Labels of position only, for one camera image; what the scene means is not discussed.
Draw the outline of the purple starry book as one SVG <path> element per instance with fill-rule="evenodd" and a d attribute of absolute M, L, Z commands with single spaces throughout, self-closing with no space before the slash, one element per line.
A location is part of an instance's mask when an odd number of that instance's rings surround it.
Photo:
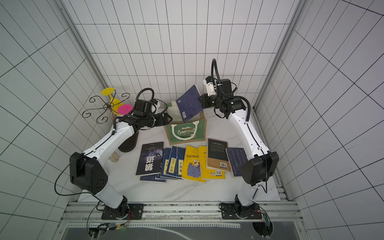
<path fill-rule="evenodd" d="M 176 100 L 183 122 L 190 120 L 203 111 L 202 103 L 199 101 L 200 96 L 197 86 L 192 85 Z"/>

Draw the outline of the green jute canvas bag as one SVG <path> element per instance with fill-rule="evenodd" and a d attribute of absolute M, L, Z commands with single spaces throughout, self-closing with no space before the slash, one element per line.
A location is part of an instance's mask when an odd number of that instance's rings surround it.
<path fill-rule="evenodd" d="M 190 120 L 183 122 L 175 101 L 168 103 L 167 107 L 166 113 L 173 118 L 171 123 L 165 126 L 165 131 L 171 146 L 206 140 L 207 120 L 204 112 L 200 112 Z"/>

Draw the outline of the dark green brown book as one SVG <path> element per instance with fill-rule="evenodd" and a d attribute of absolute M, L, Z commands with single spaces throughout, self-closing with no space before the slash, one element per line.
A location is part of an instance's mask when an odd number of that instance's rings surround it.
<path fill-rule="evenodd" d="M 227 147 L 228 142 L 207 139 L 207 169 L 231 172 L 231 165 L 226 153 Z"/>

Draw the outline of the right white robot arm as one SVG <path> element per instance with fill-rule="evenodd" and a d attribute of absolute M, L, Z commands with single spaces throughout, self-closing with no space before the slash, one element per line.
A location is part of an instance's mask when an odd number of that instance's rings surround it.
<path fill-rule="evenodd" d="M 213 108 L 223 113 L 237 131 L 245 149 L 247 161 L 241 166 L 241 176 L 244 180 L 240 192 L 232 204 L 221 204 L 223 217 L 236 219 L 262 219 L 266 211 L 255 202 L 257 194 L 268 192 L 268 180 L 273 176 L 279 156 L 271 152 L 258 135 L 250 121 L 250 102 L 235 96 L 230 80 L 219 80 L 213 76 L 204 81 L 207 92 L 199 97 L 204 109 Z"/>

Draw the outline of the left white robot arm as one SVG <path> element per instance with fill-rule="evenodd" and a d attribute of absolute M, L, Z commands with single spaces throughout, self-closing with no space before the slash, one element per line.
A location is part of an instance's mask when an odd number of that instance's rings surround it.
<path fill-rule="evenodd" d="M 98 199 L 117 219 L 126 218 L 130 212 L 128 200 L 112 187 L 104 165 L 112 153 L 140 129 L 169 124 L 172 117 L 166 111 L 167 105 L 161 100 L 136 100 L 128 114 L 114 117 L 113 127 L 105 137 L 83 153 L 75 152 L 70 156 L 67 166 L 70 182 L 84 194 Z"/>

